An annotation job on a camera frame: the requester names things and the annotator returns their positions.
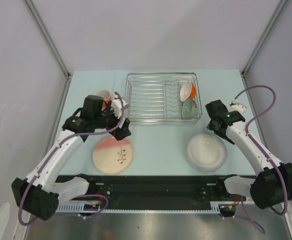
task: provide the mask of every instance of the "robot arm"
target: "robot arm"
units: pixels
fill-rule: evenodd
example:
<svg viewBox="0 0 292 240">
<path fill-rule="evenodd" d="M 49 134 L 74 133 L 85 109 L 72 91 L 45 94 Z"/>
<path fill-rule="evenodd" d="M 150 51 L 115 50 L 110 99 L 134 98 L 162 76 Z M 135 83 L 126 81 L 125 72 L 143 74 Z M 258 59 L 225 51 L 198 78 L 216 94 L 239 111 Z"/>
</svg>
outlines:
<svg viewBox="0 0 292 240">
<path fill-rule="evenodd" d="M 247 158 L 257 176 L 256 179 L 237 175 L 228 176 L 223 181 L 225 190 L 230 194 L 252 198 L 261 209 L 283 202 L 284 190 L 279 176 L 269 159 L 252 142 L 251 138 L 253 138 L 271 156 L 280 170 L 285 181 L 288 200 L 292 199 L 292 164 L 282 163 L 252 133 L 249 133 L 250 137 L 248 136 L 245 131 L 245 118 L 240 114 L 241 108 L 238 106 L 233 107 L 234 111 L 228 111 L 221 100 L 206 105 L 211 119 L 207 128 L 231 144 L 235 144 Z"/>
<path fill-rule="evenodd" d="M 120 99 L 115 98 L 102 110 L 104 101 L 101 97 L 87 96 L 83 107 L 77 109 L 65 121 L 59 137 L 43 160 L 25 179 L 16 178 L 13 181 L 11 187 L 17 206 L 20 206 L 24 192 L 28 188 L 22 209 L 42 220 L 47 220 L 55 213 L 59 204 L 79 195 L 94 194 L 95 180 L 87 175 L 79 174 L 64 183 L 55 181 L 72 154 L 86 141 L 87 133 L 94 133 L 96 129 L 111 131 L 119 124 L 122 111 L 128 107 L 127 102 L 124 99 L 122 101 L 123 108 Z M 130 121 L 126 118 L 121 127 L 110 134 L 118 141 L 130 136 L 129 124 Z"/>
</svg>

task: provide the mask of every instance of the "plate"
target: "plate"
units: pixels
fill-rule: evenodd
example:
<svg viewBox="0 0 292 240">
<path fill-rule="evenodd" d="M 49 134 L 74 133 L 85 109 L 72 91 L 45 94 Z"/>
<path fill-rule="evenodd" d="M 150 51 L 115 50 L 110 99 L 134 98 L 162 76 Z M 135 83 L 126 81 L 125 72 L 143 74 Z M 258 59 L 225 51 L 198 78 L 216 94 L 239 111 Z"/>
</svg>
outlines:
<svg viewBox="0 0 292 240">
<path fill-rule="evenodd" d="M 92 152 L 92 162 L 103 174 L 117 175 L 124 172 L 132 163 L 133 146 L 126 138 L 117 141 L 110 136 L 101 140 Z"/>
<path fill-rule="evenodd" d="M 214 172 L 227 159 L 227 149 L 223 141 L 211 133 L 201 133 L 193 136 L 185 150 L 188 162 L 196 169 L 204 172 Z"/>
</svg>

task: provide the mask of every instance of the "orange bowl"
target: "orange bowl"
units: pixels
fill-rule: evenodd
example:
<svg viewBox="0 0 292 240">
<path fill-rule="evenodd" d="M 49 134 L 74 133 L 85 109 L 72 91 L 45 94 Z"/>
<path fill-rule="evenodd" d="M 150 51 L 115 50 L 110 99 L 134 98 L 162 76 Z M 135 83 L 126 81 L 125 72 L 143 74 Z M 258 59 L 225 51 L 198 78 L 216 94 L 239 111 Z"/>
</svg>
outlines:
<svg viewBox="0 0 292 240">
<path fill-rule="evenodd" d="M 189 98 L 190 99 L 193 99 L 196 97 L 196 87 L 195 85 L 192 83 L 191 84 L 191 91 L 190 91 L 190 94 L 189 94 Z"/>
</svg>

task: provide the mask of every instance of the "rack wire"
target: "rack wire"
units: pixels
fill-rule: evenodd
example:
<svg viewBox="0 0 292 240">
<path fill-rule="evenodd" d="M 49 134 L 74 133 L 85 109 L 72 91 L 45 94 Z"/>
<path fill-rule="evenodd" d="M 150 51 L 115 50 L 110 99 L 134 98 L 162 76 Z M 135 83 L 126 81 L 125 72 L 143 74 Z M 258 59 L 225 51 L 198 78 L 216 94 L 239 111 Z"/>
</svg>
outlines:
<svg viewBox="0 0 292 240">
<path fill-rule="evenodd" d="M 182 85 L 190 81 L 197 90 L 194 117 L 182 117 Z M 132 124 L 195 124 L 202 116 L 197 76 L 193 72 L 129 73 L 126 79 L 126 117 Z"/>
</svg>

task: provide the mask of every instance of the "leaf branch drawing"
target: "leaf branch drawing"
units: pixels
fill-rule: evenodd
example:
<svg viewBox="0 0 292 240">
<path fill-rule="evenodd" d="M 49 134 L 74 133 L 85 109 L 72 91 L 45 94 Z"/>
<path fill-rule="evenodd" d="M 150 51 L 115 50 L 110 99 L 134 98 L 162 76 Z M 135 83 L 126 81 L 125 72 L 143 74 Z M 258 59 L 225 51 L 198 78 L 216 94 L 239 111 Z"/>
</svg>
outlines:
<svg viewBox="0 0 292 240">
<path fill-rule="evenodd" d="M 120 152 L 118 152 L 117 154 L 117 161 L 120 161 L 120 164 L 123 164 L 123 162 L 126 160 L 126 149 L 122 149 L 122 147 L 120 147 Z"/>
</svg>

